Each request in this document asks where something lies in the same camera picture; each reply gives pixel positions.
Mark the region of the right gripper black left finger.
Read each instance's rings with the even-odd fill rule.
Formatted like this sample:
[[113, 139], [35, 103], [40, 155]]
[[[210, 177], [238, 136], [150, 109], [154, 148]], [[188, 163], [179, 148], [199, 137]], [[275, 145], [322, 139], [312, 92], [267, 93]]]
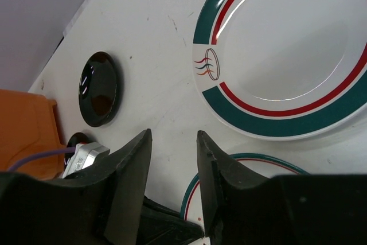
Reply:
[[64, 179], [1, 173], [1, 243], [135, 244], [151, 151], [146, 129]]

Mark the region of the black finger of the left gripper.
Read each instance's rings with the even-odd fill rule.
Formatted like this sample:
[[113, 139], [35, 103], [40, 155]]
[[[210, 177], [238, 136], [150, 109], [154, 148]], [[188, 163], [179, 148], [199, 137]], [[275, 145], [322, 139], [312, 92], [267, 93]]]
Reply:
[[177, 211], [144, 197], [136, 244], [190, 244], [204, 237], [202, 227]]

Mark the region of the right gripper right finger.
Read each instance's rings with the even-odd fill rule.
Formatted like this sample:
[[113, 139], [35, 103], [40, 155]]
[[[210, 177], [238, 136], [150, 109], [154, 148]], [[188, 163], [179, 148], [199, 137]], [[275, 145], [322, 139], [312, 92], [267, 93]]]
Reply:
[[365, 244], [366, 175], [267, 178], [234, 160], [204, 131], [197, 166], [211, 244]]

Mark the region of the orange sunburst patterned plate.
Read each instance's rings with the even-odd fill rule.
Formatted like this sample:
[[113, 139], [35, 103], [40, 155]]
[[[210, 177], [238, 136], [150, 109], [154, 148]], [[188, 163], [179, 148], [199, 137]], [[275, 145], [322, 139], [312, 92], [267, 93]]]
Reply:
[[[309, 174], [309, 172], [296, 165], [270, 155], [259, 153], [236, 153], [232, 154], [231, 157], [239, 161], [242, 165], [267, 178], [283, 174]], [[184, 220], [199, 223], [201, 225], [204, 223], [198, 174], [194, 176], [186, 189], [181, 204], [180, 215]]]

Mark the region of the white green rimmed plate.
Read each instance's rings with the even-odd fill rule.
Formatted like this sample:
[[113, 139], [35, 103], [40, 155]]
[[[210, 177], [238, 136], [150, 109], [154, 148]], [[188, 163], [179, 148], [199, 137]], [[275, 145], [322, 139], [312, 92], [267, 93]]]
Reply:
[[366, 0], [206, 0], [192, 53], [206, 106], [250, 137], [308, 138], [366, 109]]

